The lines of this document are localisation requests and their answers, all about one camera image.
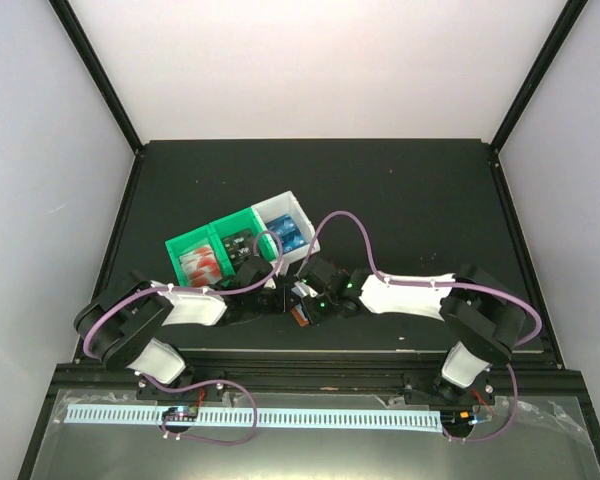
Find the brown leather card holder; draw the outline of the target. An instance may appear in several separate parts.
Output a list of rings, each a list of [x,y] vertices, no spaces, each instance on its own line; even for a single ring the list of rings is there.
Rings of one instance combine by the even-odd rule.
[[[297,281],[291,292],[299,298],[298,303],[291,311],[293,317],[301,327],[310,325],[310,315],[306,303],[314,297],[314,291],[305,283]]]

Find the white bin with blue cards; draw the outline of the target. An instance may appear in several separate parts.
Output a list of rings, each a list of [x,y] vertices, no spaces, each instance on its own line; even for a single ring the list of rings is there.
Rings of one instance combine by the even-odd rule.
[[[281,240],[273,242],[287,264],[303,260],[314,239],[315,228],[291,191],[286,191],[252,206],[264,226]]]

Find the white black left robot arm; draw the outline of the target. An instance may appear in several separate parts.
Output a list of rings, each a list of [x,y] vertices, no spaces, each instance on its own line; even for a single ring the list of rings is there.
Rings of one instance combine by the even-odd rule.
[[[249,258],[233,275],[204,286],[174,286],[131,272],[75,317],[83,352],[108,371],[134,370],[173,399],[187,397],[195,376],[176,347],[158,339],[166,326],[225,327],[289,313],[300,296],[277,279],[275,265]]]

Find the blue VIP card front stack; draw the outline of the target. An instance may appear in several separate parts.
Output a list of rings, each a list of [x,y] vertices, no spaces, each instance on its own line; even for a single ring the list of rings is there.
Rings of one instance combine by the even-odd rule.
[[[282,253],[287,254],[292,251],[295,251],[307,244],[303,234],[297,227],[297,229],[290,233],[289,235],[285,235],[280,238],[282,243]]]

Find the blue vip card stack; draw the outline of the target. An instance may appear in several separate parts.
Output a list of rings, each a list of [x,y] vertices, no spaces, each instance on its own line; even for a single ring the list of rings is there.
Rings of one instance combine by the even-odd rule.
[[[307,244],[303,234],[297,227],[297,229],[290,233],[289,235],[285,235],[280,238],[282,243],[282,253],[287,254],[292,251],[295,251]]]
[[[294,219],[289,214],[284,214],[266,223],[268,230],[282,238],[297,229]]]

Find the black VIP card stack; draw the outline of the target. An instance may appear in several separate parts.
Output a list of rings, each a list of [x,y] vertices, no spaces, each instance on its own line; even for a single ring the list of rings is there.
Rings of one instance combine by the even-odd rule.
[[[253,254],[255,236],[248,228],[227,235],[221,239],[226,255],[234,266],[243,263]]]

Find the green bin with red cards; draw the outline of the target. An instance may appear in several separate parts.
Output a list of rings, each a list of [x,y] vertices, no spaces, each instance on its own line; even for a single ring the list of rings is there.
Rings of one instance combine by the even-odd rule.
[[[233,275],[216,230],[204,225],[167,240],[165,246],[181,286],[204,286]]]

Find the blue VIP card rear stack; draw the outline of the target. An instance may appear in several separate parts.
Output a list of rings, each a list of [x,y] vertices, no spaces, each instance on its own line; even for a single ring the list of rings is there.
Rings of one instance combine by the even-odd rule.
[[[289,214],[284,214],[266,223],[268,230],[282,238],[297,229],[294,219]]]

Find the left controller circuit board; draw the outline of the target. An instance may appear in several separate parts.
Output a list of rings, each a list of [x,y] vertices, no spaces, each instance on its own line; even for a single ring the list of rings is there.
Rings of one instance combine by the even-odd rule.
[[[167,408],[161,415],[163,423],[168,422],[193,422],[197,419],[198,408],[196,406],[173,406]]]

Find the controller circuit board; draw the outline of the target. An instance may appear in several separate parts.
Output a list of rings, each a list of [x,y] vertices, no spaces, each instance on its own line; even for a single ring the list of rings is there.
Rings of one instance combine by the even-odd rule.
[[[193,422],[197,419],[198,408],[196,406],[173,406],[167,408],[161,415],[163,423],[168,422]]]
[[[441,423],[445,426],[477,425],[490,421],[492,415],[489,411],[449,410],[440,412]]]

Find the right controller circuit board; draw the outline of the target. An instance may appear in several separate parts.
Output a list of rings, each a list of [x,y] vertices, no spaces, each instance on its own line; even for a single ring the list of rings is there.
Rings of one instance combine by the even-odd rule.
[[[445,426],[477,425],[490,421],[492,415],[489,411],[449,410],[440,412],[441,423]]]

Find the clear acrylic front panel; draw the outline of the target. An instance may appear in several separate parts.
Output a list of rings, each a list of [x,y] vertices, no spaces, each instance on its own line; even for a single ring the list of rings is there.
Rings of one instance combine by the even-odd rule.
[[[129,393],[65,392],[35,479],[600,479],[578,402],[498,398],[467,441],[441,433],[67,424],[74,404],[148,405]],[[409,409],[399,398],[260,395],[257,408]],[[205,407],[250,408],[241,395]]]

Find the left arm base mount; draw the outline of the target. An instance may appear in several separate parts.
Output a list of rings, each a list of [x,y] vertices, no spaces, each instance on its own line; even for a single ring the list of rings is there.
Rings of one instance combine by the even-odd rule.
[[[195,383],[212,380],[213,383],[196,390],[187,390],[177,393],[165,392],[142,378],[142,384],[138,386],[136,398],[138,400],[152,400],[158,403],[194,403],[195,401],[219,401],[225,387],[218,384],[218,379],[225,379],[226,371],[209,367],[187,367],[172,383],[166,387],[170,389],[182,389]]]

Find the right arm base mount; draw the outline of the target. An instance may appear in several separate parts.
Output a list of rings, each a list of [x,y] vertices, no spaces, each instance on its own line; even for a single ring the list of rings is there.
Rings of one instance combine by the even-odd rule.
[[[460,387],[445,380],[438,371],[409,370],[402,375],[402,395],[407,403],[429,407],[473,407],[479,403],[477,393],[488,405],[493,405],[493,393],[488,373],[481,373],[469,387]]]

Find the black aluminium frame rail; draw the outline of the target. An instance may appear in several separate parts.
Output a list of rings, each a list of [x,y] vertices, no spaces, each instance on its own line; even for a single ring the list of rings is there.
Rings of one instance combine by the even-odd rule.
[[[195,381],[221,378],[255,392],[379,393],[422,390],[441,367],[440,354],[293,354],[291,352],[186,352]],[[583,375],[551,362],[515,357],[523,396],[575,396],[587,401]]]

